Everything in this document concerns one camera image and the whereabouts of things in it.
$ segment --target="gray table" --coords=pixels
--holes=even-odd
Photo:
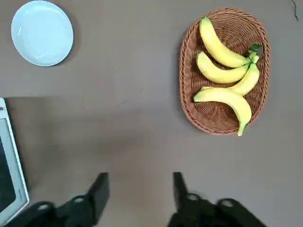
[[[0,7],[0,96],[12,120],[32,201],[64,202],[110,171],[100,226],[165,226],[172,172],[214,201],[240,200],[269,227],[303,223],[303,2],[290,0],[57,0],[75,28],[68,59],[41,68],[10,38],[25,0]],[[241,138],[211,136],[178,99],[178,50],[191,23],[218,7],[253,13],[272,46],[270,91]]]

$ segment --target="laptop screen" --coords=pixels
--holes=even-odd
[[[0,213],[16,199],[13,182],[9,173],[9,166],[0,138]]]

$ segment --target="banana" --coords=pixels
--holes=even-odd
[[[259,57],[254,56],[252,59],[252,64],[250,65],[250,68],[248,69],[247,73],[243,77],[242,80],[240,80],[239,83],[232,87],[228,87],[227,89],[244,96],[248,94],[254,86],[257,84],[259,77],[260,77],[260,72],[256,66],[256,63],[258,61]],[[208,89],[211,87],[202,87],[202,90]]]
[[[221,102],[229,105],[237,115],[240,122],[238,136],[243,134],[245,126],[251,120],[251,108],[248,102],[242,96],[226,88],[214,87],[199,91],[194,96],[194,102]]]
[[[208,17],[200,20],[199,29],[207,51],[217,62],[231,68],[237,68],[250,62],[249,58],[231,51],[221,43]]]
[[[204,52],[197,54],[196,62],[207,79],[219,84],[229,84],[242,79],[249,67],[248,63],[235,69],[222,70],[216,67]]]

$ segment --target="oval wicker basket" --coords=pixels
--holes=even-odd
[[[267,33],[261,23],[250,13],[235,9],[222,8],[209,12],[210,18],[219,39],[231,50],[247,56],[253,44],[263,47],[263,54],[257,66],[260,78],[257,85],[245,98],[252,111],[252,121],[258,117],[268,94],[268,77],[270,70],[270,45]],[[180,50],[180,98],[187,118],[199,129],[210,134],[231,134],[239,127],[233,110],[223,103],[194,103],[193,96],[202,86],[229,87],[233,84],[215,84],[206,79],[196,65],[196,54],[204,51],[208,54],[200,33],[199,20],[188,30]],[[222,69],[227,67],[212,61]]]

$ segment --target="basket rim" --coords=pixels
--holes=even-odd
[[[218,131],[218,130],[214,130],[210,127],[205,127],[202,123],[199,122],[199,120],[197,120],[193,114],[191,113],[191,111],[189,110],[188,106],[189,106],[189,102],[186,100],[186,95],[185,95],[185,52],[187,50],[187,46],[188,46],[188,40],[190,38],[190,36],[192,35],[195,27],[197,26],[197,24],[199,23],[200,19],[202,17],[211,15],[211,14],[220,14],[222,12],[224,13],[228,13],[230,11],[229,14],[233,13],[241,13],[244,17],[251,17],[254,21],[254,23],[257,26],[257,30],[262,33],[263,38],[262,41],[264,41],[265,43],[267,43],[266,47],[264,48],[264,52],[268,52],[268,54],[270,55],[270,43],[269,43],[269,38],[267,35],[266,30],[264,29],[263,24],[252,14],[242,10],[242,9],[238,9],[238,8],[233,8],[233,7],[226,7],[226,8],[218,8],[218,9],[214,9],[210,12],[208,12],[207,14],[204,14],[203,16],[201,16],[199,19],[197,19],[192,25],[191,27],[188,29],[186,35],[184,36],[182,45],[180,47],[180,57],[179,57],[179,95],[180,95],[180,100],[181,100],[181,104],[182,104],[182,108],[183,111],[186,115],[186,117],[189,119],[189,121],[191,121],[197,128],[199,128],[200,130],[207,132],[209,134],[213,134],[213,135],[228,135],[228,134],[234,134],[236,133],[236,129],[230,129],[230,130],[224,130],[224,131]],[[256,109],[255,113],[252,115],[251,121],[248,123],[248,125],[250,125],[252,122],[254,122],[257,117],[259,116],[261,110],[263,109],[267,97],[268,97],[268,90],[269,90],[269,75],[270,75],[270,57],[268,57],[267,55],[262,56],[263,58],[265,58],[269,64],[268,64],[268,75],[265,76],[265,81],[264,83],[262,83],[261,89],[262,89],[262,95],[261,95],[261,101],[259,102],[258,108]]]

